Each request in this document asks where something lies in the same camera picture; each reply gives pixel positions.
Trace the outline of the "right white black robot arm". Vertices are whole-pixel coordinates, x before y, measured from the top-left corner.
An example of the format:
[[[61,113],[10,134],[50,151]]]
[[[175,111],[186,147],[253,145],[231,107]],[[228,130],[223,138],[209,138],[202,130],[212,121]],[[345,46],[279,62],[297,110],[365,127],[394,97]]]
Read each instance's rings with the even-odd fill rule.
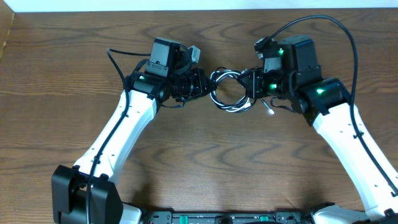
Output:
[[[364,206],[363,212],[334,203],[313,208],[312,223],[397,223],[397,171],[365,127],[350,94],[337,78],[323,78],[315,45],[307,35],[254,44],[261,68],[245,72],[250,98],[289,100],[309,126],[329,144],[342,163]]]

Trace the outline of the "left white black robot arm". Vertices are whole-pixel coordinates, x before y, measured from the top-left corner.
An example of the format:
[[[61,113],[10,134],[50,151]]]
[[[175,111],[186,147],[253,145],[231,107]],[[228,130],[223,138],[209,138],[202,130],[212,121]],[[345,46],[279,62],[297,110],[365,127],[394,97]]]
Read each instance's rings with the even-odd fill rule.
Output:
[[[196,65],[200,49],[157,37],[130,75],[121,73],[118,105],[91,147],[72,167],[52,175],[55,223],[140,223],[142,210],[119,196],[124,164],[144,128],[170,98],[182,108],[207,95],[210,80]]]

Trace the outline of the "cardboard side panel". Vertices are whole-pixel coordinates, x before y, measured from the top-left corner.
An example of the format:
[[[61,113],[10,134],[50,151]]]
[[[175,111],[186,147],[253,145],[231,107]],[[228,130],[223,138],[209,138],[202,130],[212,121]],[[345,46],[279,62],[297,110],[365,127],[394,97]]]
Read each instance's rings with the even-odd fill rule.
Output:
[[[9,36],[13,21],[14,21],[14,17],[15,17],[15,12],[5,3],[4,0],[1,0],[1,35],[0,35],[0,56],[1,58],[3,58],[4,55],[4,51],[6,48],[6,42],[7,42],[7,38]]]

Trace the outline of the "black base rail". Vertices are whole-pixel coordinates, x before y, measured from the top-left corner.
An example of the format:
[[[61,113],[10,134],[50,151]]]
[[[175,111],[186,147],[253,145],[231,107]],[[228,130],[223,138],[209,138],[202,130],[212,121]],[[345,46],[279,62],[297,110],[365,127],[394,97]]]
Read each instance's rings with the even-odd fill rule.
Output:
[[[278,210],[263,213],[210,213],[155,211],[142,214],[139,224],[245,224],[245,223],[315,223],[306,212]]]

